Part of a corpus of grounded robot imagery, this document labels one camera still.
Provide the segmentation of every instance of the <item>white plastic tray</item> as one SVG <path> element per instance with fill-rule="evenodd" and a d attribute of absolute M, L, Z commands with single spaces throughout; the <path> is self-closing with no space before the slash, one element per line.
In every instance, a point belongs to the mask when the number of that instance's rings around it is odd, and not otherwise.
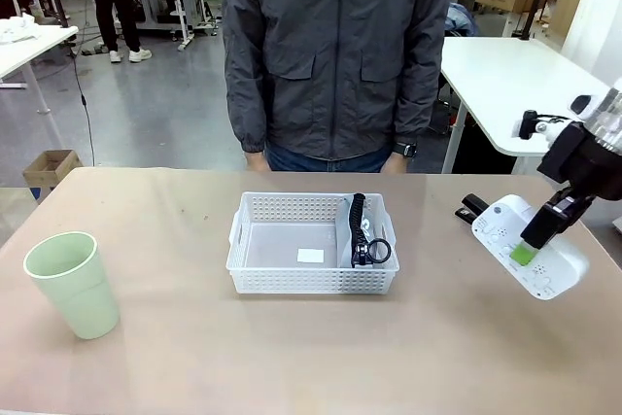
<path fill-rule="evenodd" d="M 226 261 L 239 294 L 386 294 L 399 271 L 396 235 L 381 194 L 367 207 L 392 247 L 372 269 L 339 268 L 334 218 L 344 193 L 242 194 Z"/>

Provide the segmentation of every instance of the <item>blue jeans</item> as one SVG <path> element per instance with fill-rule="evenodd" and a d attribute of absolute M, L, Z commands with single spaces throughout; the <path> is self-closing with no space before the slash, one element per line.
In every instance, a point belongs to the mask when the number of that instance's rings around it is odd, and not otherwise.
<path fill-rule="evenodd" d="M 266 145 L 265 158 L 274 171 L 283 172 L 380 172 L 391 155 L 390 147 L 366 155 L 341 160 L 321 160 Z"/>

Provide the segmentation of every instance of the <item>cup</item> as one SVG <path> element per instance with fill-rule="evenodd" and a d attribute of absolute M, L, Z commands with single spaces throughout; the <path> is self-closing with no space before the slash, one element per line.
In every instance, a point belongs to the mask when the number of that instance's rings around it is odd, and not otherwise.
<path fill-rule="evenodd" d="M 50 237 L 28 252 L 23 269 L 78 337 L 101 337 L 119 321 L 119 307 L 92 235 L 66 232 Z"/>

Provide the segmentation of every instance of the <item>gray jacket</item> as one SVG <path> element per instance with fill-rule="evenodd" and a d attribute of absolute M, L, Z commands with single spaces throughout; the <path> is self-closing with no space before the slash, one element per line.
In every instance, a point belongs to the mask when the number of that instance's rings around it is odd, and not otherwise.
<path fill-rule="evenodd" d="M 233 131 L 342 159 L 413 143 L 436 96 L 449 0 L 223 0 Z"/>

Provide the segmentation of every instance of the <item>black wristwatch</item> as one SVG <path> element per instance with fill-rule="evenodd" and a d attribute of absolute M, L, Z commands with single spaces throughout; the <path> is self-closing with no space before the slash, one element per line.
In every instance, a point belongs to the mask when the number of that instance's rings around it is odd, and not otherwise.
<path fill-rule="evenodd" d="M 417 143 L 410 145 L 406 143 L 395 143 L 393 145 L 393 152 L 404 157 L 413 158 L 417 155 Z"/>

